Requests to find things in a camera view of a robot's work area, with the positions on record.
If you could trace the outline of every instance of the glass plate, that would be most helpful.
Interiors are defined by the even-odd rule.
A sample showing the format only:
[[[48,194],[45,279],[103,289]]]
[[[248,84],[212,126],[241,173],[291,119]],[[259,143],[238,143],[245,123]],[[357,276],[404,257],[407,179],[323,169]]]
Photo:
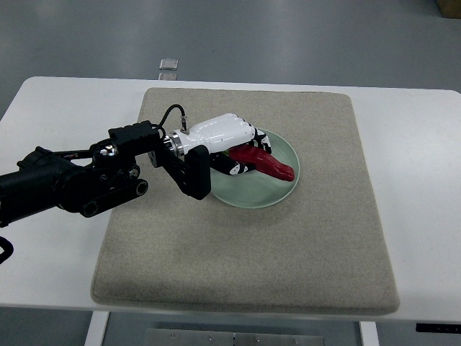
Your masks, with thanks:
[[[258,171],[240,175],[225,175],[211,169],[211,193],[223,202],[240,208],[264,208],[286,198],[300,176],[300,160],[285,139],[263,130],[272,146],[272,155],[295,170],[295,180],[286,182]]]

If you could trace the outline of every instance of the red pepper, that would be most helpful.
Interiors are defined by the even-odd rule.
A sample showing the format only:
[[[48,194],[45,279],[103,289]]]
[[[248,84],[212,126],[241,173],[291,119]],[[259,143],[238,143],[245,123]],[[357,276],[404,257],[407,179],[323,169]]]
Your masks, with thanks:
[[[254,164],[257,171],[271,177],[292,182],[295,171],[290,166],[277,161],[271,154],[255,146],[244,144],[229,149],[229,157],[243,164]]]

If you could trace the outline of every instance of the robot finger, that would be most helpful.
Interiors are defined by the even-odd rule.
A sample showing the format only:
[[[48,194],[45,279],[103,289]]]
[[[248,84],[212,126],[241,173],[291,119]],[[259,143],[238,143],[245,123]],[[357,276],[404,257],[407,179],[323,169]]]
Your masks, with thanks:
[[[255,169],[253,164],[242,164],[222,152],[210,154],[210,167],[226,175],[243,174]]]
[[[256,143],[258,148],[264,149],[267,153],[272,154],[271,142],[267,134],[257,128],[254,128],[253,145]]]

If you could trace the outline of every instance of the beige mat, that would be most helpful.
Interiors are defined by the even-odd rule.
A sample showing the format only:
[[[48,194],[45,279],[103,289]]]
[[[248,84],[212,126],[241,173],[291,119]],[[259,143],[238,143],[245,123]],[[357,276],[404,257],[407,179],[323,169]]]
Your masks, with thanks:
[[[281,203],[235,208],[180,193],[147,155],[146,195],[112,212],[98,303],[191,311],[385,314],[398,295],[350,99],[321,92],[149,89],[139,121],[181,104],[189,124],[232,112],[286,138],[300,181]],[[172,113],[168,131],[179,128]]]

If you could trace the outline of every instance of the black and white object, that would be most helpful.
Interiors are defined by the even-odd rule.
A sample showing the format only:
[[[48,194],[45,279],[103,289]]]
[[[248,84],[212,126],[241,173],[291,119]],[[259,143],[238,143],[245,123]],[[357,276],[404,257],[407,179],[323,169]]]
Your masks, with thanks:
[[[253,165],[234,161],[223,154],[229,148],[248,143],[272,152],[269,137],[264,131],[232,113],[198,123],[189,130],[175,130],[165,137],[164,143],[179,158],[196,146],[205,146],[210,153],[210,166],[227,175],[254,170]]]

